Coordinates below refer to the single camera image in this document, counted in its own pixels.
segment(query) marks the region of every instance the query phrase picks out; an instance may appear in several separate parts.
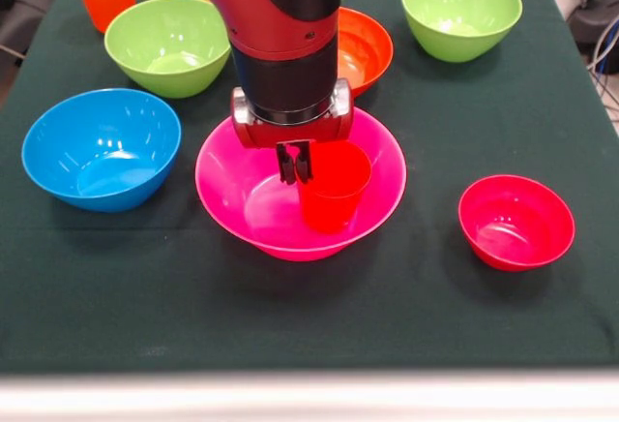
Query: black chair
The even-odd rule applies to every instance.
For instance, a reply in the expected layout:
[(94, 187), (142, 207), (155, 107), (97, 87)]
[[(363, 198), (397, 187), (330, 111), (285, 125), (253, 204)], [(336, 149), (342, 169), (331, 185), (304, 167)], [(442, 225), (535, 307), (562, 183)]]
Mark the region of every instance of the black chair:
[(28, 51), (52, 0), (0, 0), (0, 78)]

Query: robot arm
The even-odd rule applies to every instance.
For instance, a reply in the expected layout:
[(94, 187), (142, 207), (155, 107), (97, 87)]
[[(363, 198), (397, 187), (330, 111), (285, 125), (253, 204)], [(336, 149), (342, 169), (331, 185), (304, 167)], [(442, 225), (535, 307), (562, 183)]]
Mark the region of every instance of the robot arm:
[(281, 178), (294, 181), (285, 143), (300, 142), (303, 157), (309, 140), (346, 138), (352, 124), (348, 83), (337, 80), (340, 0), (213, 1), (241, 81), (237, 134), (247, 147), (277, 147)]

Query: dark green tablecloth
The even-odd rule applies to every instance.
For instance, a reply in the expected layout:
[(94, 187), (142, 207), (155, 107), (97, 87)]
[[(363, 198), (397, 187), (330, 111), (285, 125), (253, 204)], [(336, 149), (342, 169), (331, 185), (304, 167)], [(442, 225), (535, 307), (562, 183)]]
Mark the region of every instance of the dark green tablecloth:
[[(39, 190), (21, 142), (55, 103), (131, 86), (78, 0), (56, 0), (0, 111), (0, 371), (5, 374), (619, 361), (619, 142), (552, 0), (523, 0), (508, 38), (463, 65), (425, 55), (399, 0), (346, 0), (396, 56), (359, 99), (398, 138), (406, 195), (378, 232), (312, 264), (272, 259), (201, 207), (197, 151), (228, 113), (230, 62), (171, 102), (178, 162), (144, 206), (81, 212)], [(542, 180), (572, 206), (573, 248), (525, 274), (470, 252), (457, 200), (484, 175)]]

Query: blue bowl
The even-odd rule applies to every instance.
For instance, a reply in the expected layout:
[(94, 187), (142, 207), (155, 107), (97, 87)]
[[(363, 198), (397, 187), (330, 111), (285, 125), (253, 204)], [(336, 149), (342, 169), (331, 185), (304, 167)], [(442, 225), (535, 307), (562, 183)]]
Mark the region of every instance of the blue bowl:
[(21, 160), (30, 178), (69, 204), (120, 212), (144, 202), (172, 169), (181, 123), (159, 98), (97, 90), (69, 98), (35, 122)]

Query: orange bowl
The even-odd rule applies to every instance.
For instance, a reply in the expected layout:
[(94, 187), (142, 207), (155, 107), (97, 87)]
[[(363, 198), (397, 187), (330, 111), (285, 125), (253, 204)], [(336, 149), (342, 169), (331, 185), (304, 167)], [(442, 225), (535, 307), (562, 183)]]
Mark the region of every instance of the orange bowl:
[(385, 73), (394, 57), (394, 44), (385, 28), (368, 15), (339, 8), (338, 77), (350, 82), (353, 98)]

